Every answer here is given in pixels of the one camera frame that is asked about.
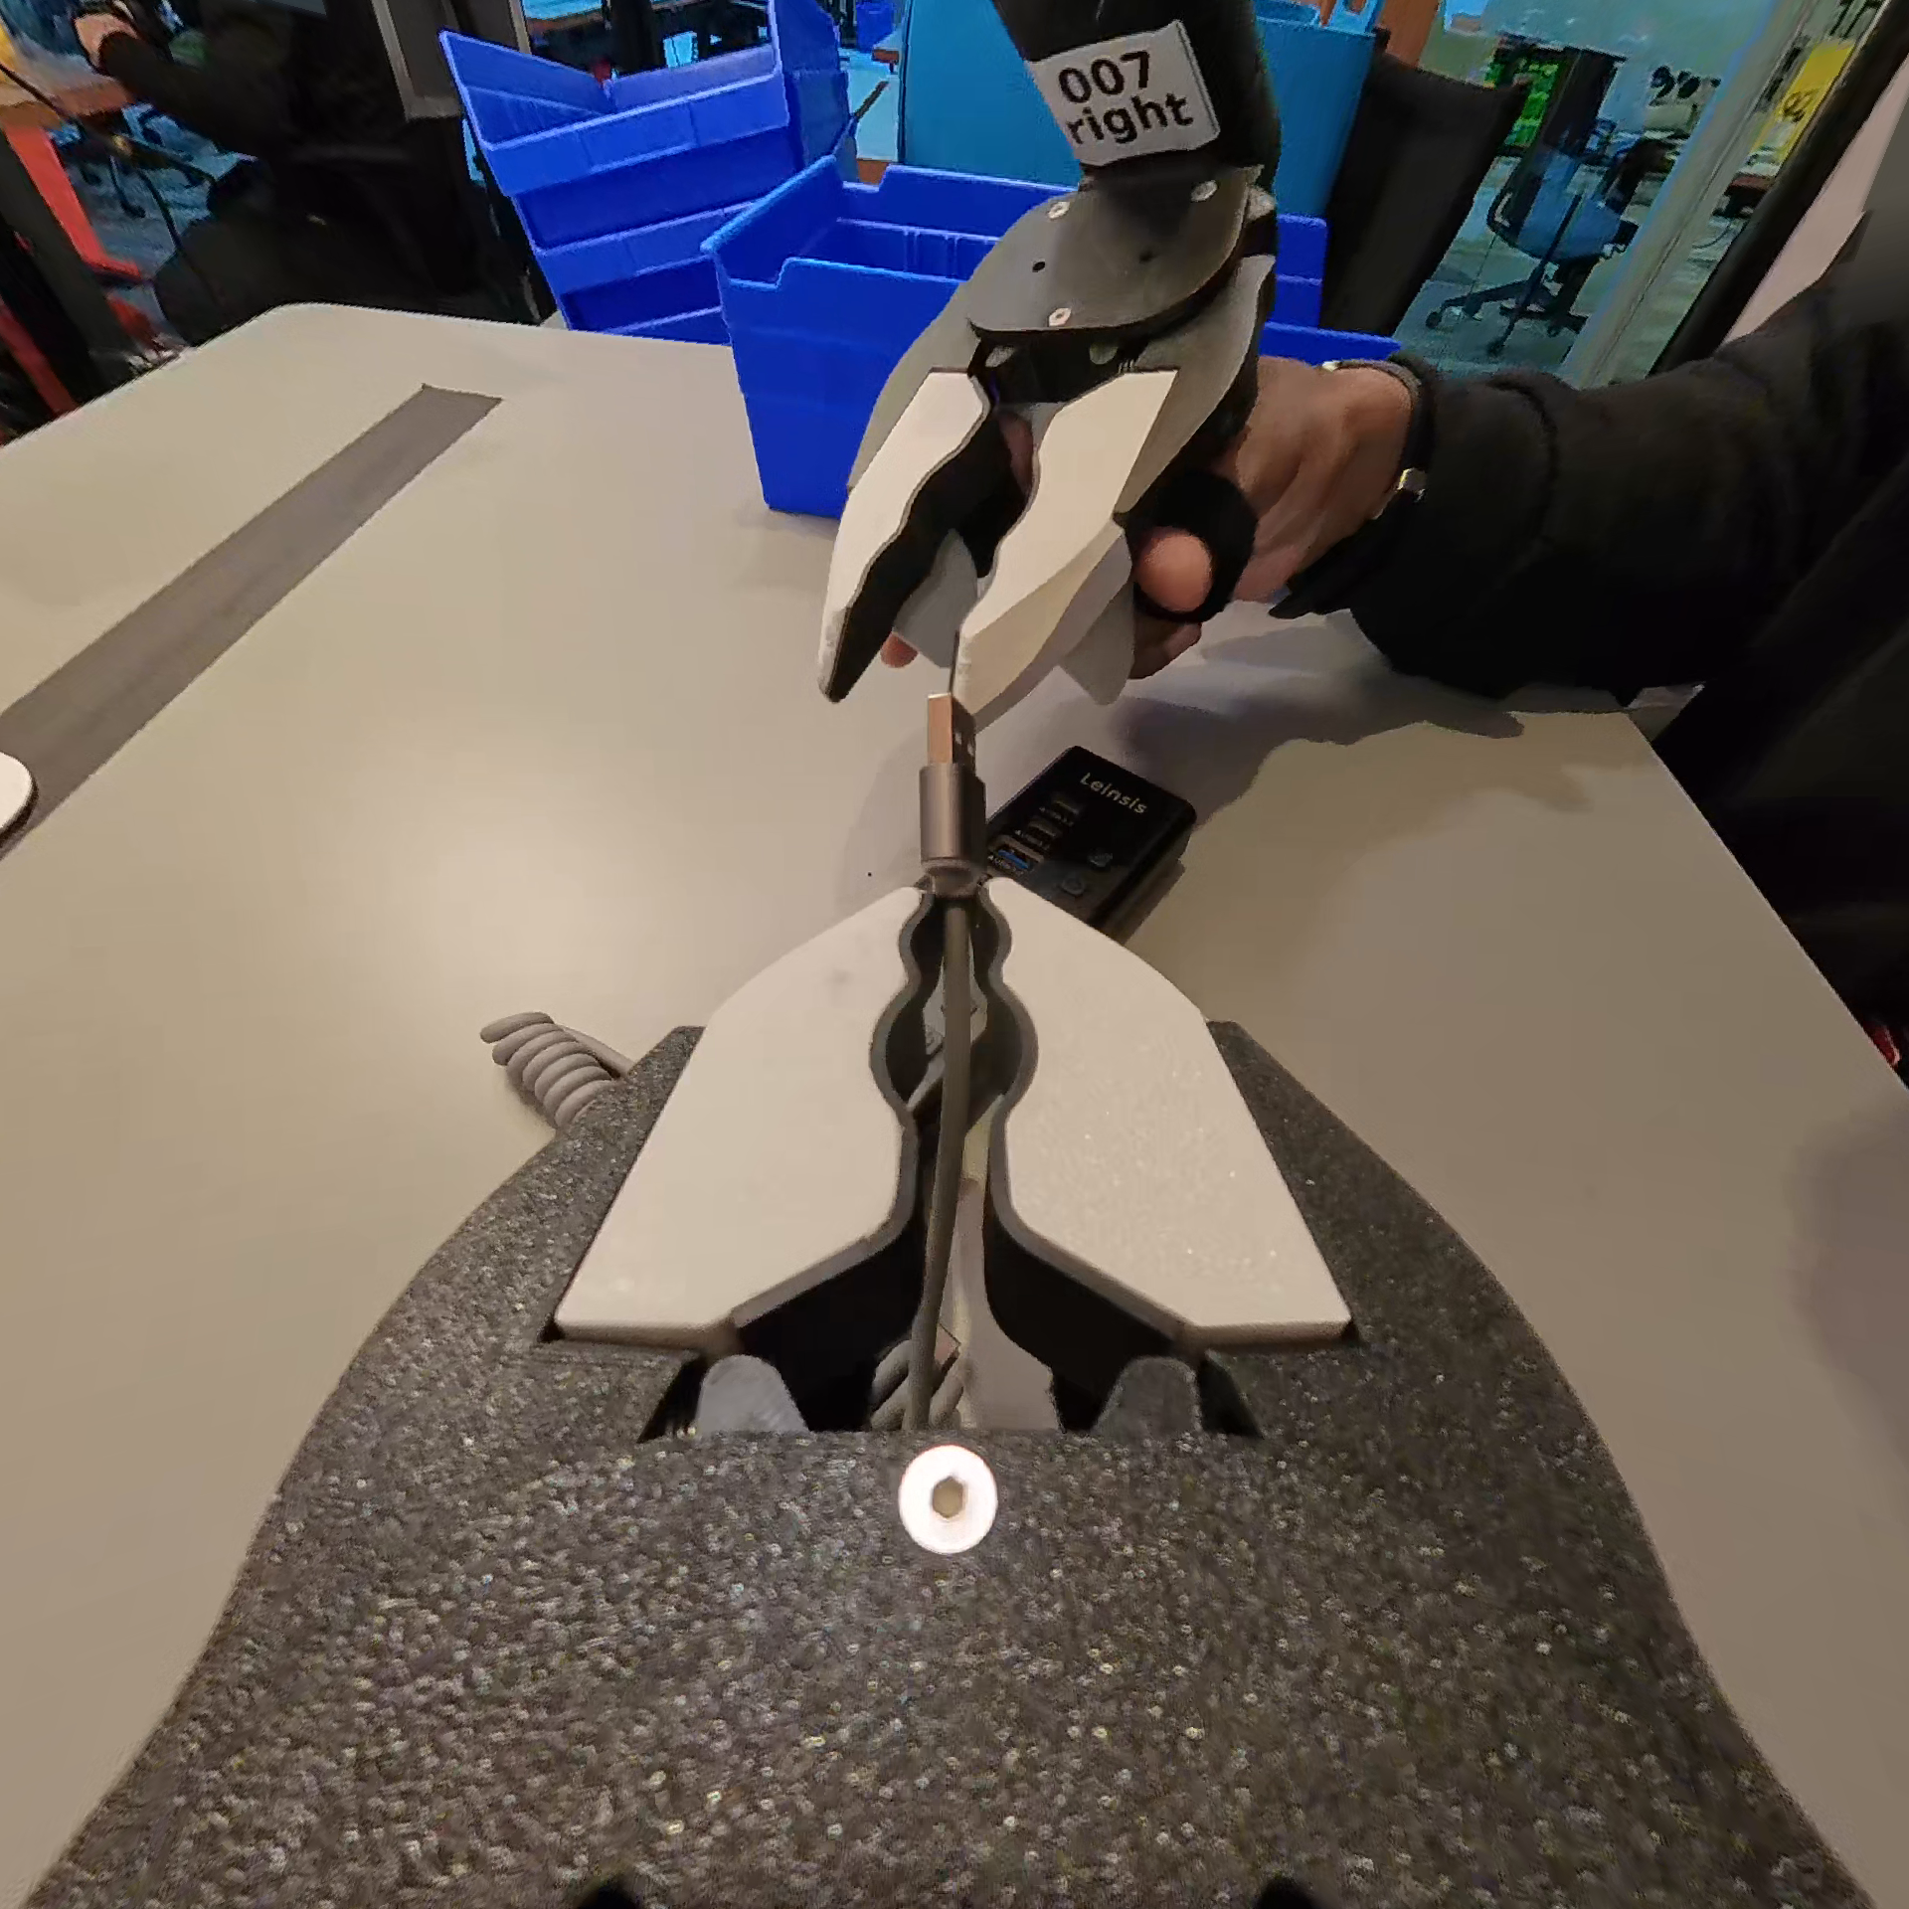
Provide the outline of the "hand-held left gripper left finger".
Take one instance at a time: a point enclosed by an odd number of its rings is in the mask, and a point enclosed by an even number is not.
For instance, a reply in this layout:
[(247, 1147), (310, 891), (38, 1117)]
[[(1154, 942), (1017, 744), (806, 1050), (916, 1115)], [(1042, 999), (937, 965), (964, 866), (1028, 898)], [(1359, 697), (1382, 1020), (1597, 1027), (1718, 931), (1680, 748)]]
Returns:
[(924, 896), (899, 889), (734, 991), (555, 1307), (566, 1341), (739, 1345), (903, 1225), (903, 1105), (874, 1066)]

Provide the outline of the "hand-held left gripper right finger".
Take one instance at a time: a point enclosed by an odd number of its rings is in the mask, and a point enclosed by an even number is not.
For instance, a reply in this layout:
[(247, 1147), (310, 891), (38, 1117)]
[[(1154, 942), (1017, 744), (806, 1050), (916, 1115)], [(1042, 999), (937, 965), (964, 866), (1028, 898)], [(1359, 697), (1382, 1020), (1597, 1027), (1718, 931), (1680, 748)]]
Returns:
[(1321, 1347), (1351, 1315), (1194, 1003), (1009, 883), (1019, 1041), (990, 1147), (990, 1305), (1024, 1351)]

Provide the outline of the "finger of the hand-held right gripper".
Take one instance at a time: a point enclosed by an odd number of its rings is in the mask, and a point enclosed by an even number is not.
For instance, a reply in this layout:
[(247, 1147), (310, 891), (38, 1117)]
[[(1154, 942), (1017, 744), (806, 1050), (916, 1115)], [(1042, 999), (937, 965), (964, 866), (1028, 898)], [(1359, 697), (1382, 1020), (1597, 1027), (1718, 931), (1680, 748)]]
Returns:
[(1116, 514), (1169, 392), (1129, 371), (1059, 408), (1032, 455), (1032, 491), (1002, 539), (954, 653), (954, 700), (975, 729), (1064, 672), (1095, 704), (1133, 674), (1131, 545)]
[(1032, 425), (967, 373), (933, 371), (865, 448), (834, 535), (817, 685), (838, 704), (897, 638), (952, 676), (964, 704), (1019, 704), (1026, 666), (983, 664), (962, 630), (992, 596), (1032, 491)]

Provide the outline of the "black USB hub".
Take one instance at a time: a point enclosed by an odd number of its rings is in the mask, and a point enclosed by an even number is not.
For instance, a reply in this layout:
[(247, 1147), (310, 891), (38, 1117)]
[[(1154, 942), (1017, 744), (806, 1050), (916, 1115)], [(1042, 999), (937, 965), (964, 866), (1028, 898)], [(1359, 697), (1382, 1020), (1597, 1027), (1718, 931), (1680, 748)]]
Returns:
[(1120, 936), (1180, 868), (1186, 799), (1085, 748), (1057, 756), (985, 826), (990, 881)]

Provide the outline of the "person's right forearm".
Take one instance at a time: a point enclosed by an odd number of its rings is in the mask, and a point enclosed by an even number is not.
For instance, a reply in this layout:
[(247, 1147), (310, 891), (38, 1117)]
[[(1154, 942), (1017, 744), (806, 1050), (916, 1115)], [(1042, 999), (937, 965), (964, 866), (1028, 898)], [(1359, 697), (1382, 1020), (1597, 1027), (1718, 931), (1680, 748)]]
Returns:
[(1416, 423), (1422, 493), (1340, 596), (1407, 676), (1720, 697), (1905, 624), (1905, 305), (1838, 275), (1680, 370), (1435, 377)]

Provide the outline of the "wooden desk with red legs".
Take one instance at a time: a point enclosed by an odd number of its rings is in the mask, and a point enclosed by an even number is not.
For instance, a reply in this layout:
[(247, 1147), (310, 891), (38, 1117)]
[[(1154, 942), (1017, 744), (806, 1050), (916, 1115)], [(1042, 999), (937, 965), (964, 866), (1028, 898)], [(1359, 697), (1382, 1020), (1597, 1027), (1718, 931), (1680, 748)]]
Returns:
[(2, 438), (13, 442), (156, 370), (175, 352), (156, 261), (125, 227), (169, 216), (131, 138), (131, 98), (72, 62), (3, 43)]

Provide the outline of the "person's right hand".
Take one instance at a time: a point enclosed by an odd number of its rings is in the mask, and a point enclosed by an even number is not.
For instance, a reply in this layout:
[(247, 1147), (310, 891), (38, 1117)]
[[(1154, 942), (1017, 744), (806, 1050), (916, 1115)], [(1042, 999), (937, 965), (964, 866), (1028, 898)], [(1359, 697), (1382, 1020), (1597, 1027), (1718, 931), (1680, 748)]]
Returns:
[[(1456, 402), (1458, 381), (1422, 368), (1435, 419), (1441, 402)], [(1258, 360), (1251, 419), (1209, 472), (1224, 491), (1237, 491), (1253, 516), (1241, 581), (1222, 603), (1245, 596), (1272, 605), (1302, 571), (1355, 533), (1376, 529), (1369, 518), (1397, 470), (1407, 423), (1405, 394), (1382, 375)], [(988, 434), (992, 448), (1007, 453), (1009, 497), (1019, 499), (1030, 476), (1030, 432), (1009, 419)], [(1199, 641), (1209, 617), (1197, 607), (1218, 583), (1218, 564), (1194, 531), (1158, 531), (1142, 545), (1137, 581), (1159, 611), (1139, 619), (1133, 681), (1156, 676)]]

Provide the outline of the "black wristwatch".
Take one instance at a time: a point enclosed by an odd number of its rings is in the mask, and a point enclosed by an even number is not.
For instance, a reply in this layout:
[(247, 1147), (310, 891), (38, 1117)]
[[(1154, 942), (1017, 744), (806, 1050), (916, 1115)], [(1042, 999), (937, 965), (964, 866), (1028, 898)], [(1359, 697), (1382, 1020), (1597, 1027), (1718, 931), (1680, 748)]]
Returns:
[(1332, 375), (1382, 375), (1401, 389), (1409, 402), (1409, 421), (1399, 451), (1397, 470), (1390, 480), (1382, 503), (1369, 522), (1378, 524), (1395, 506), (1414, 505), (1426, 489), (1429, 457), (1433, 451), (1433, 406), (1428, 398), (1428, 370), (1405, 354), (1384, 360), (1331, 360), (1323, 370)]

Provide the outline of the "blue office chair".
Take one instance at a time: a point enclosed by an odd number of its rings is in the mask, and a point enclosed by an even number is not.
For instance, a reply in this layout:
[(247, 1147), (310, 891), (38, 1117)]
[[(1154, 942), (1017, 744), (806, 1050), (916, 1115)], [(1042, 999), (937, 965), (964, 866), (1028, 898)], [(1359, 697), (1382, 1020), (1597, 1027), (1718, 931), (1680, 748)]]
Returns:
[(1426, 330), (1437, 332), (1452, 318), (1471, 322), (1492, 309), (1504, 326), (1486, 347), (1490, 358), (1502, 356), (1523, 324), (1538, 324), (1549, 339), (1580, 335), (1587, 318), (1576, 311), (1576, 299), (1593, 269), (1629, 231), (1625, 208), (1635, 179), (1627, 168), (1625, 153), (1614, 157), (1606, 140), (1582, 149), (1534, 143), (1486, 214), (1488, 235), (1521, 257), (1523, 267), (1507, 284), (1473, 286), (1431, 309)]

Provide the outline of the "yellow sign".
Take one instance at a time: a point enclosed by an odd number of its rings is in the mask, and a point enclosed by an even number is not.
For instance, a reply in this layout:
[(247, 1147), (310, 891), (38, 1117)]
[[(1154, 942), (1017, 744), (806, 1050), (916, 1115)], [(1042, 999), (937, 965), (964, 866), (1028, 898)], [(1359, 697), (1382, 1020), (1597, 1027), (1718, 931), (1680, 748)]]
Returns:
[(1846, 65), (1853, 58), (1855, 43), (1823, 39), (1815, 43), (1789, 77), (1768, 121), (1762, 149), (1776, 157), (1779, 164), (1800, 138), (1808, 122), (1833, 94)]

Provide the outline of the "person's black clothing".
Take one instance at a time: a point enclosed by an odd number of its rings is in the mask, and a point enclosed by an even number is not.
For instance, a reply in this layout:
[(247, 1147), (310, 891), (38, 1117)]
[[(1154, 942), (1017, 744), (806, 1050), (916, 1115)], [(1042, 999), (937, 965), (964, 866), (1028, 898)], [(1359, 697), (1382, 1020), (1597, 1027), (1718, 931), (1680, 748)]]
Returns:
[(1705, 613), (1660, 754), (1884, 1056), (1905, 1071), (1905, 214), (1635, 394), (1718, 400), (1677, 546)]

